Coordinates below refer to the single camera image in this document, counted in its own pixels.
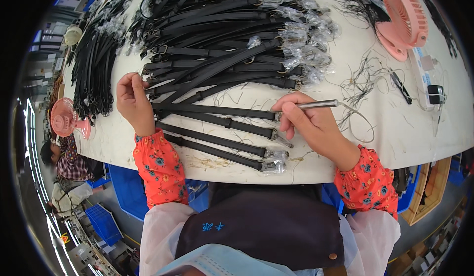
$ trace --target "metal tool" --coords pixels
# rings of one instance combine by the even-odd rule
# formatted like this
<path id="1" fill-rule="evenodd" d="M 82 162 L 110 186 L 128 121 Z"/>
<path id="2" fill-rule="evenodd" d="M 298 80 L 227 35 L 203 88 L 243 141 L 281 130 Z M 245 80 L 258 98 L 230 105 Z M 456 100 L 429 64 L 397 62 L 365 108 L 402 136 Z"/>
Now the metal tool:
<path id="1" fill-rule="evenodd" d="M 403 86 L 403 84 L 401 83 L 400 81 L 400 78 L 397 76 L 397 74 L 395 72 L 391 73 L 390 74 L 390 78 L 392 78 L 392 81 L 394 82 L 394 84 L 397 86 L 397 88 L 400 90 L 401 94 L 403 95 L 403 98 L 405 98 L 406 102 L 411 105 L 413 103 L 412 99 L 410 98 L 407 90 L 405 89 L 405 87 Z"/>
<path id="2" fill-rule="evenodd" d="M 337 107 L 339 106 L 339 101 L 337 99 L 330 99 L 330 100 L 322 100 L 322 101 L 313 101 L 308 103 L 300 103 L 296 105 L 301 110 L 307 110 L 311 108 L 319 108 L 319 107 Z"/>

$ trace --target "scissors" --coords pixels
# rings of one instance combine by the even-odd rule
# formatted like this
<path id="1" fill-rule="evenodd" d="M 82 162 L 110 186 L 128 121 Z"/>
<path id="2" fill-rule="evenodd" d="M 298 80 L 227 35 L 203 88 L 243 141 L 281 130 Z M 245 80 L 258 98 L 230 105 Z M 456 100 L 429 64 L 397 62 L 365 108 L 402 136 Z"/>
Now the scissors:
<path id="1" fill-rule="evenodd" d="M 395 83 L 397 88 L 400 90 L 401 94 L 403 95 L 403 98 L 407 101 L 409 105 L 413 103 L 412 99 L 409 97 L 409 94 L 403 84 L 400 81 L 400 78 L 397 76 L 395 72 L 391 68 L 388 68 L 392 73 L 390 74 L 390 78 L 392 78 L 392 81 Z"/>

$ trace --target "white sleeve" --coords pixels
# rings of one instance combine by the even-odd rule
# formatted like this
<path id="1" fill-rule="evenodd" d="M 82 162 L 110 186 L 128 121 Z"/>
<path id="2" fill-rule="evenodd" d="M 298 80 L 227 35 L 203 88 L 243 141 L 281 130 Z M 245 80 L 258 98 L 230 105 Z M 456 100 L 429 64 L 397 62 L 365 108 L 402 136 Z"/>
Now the white sleeve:
<path id="1" fill-rule="evenodd" d="M 175 260 L 176 244 L 193 208 L 182 203 L 156 205 L 145 214 L 140 246 L 140 276 L 155 274 Z"/>
<path id="2" fill-rule="evenodd" d="M 67 199 L 67 196 L 69 196 L 74 205 L 79 205 L 90 195 L 92 195 L 92 187 L 88 183 L 84 182 L 80 186 L 77 186 L 74 189 L 70 190 L 68 195 L 66 195 L 64 199 Z"/>
<path id="3" fill-rule="evenodd" d="M 388 258 L 400 238 L 400 225 L 388 212 L 371 209 L 347 216 L 359 254 L 348 275 L 383 276 Z"/>

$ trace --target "pink fan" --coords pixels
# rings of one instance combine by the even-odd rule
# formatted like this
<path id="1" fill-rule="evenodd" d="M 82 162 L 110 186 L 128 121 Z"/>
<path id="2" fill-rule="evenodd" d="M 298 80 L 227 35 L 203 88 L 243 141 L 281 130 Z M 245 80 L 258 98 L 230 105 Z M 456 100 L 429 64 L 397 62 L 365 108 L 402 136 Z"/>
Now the pink fan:
<path id="1" fill-rule="evenodd" d="M 399 61 L 407 59 L 408 49 L 423 47 L 428 37 L 428 20 L 419 0 L 383 0 L 392 22 L 375 26 L 387 51 Z"/>
<path id="2" fill-rule="evenodd" d="M 78 119 L 73 101 L 67 97 L 58 99 L 51 109 L 51 127 L 60 137 L 69 136 L 74 128 L 79 129 L 85 139 L 91 136 L 89 120 Z"/>

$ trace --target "power strip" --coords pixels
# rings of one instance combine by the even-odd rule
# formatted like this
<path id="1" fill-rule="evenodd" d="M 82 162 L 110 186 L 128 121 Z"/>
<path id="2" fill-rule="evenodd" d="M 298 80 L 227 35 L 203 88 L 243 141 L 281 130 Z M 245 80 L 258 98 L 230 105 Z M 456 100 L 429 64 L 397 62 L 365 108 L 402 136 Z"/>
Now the power strip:
<path id="1" fill-rule="evenodd" d="M 430 74 L 423 69 L 421 64 L 421 58 L 423 57 L 421 48 L 415 47 L 409 49 L 407 50 L 407 53 L 416 80 L 419 104 L 425 111 L 432 110 L 435 105 L 430 103 L 430 98 L 428 96 L 428 85 L 431 85 L 431 78 Z"/>

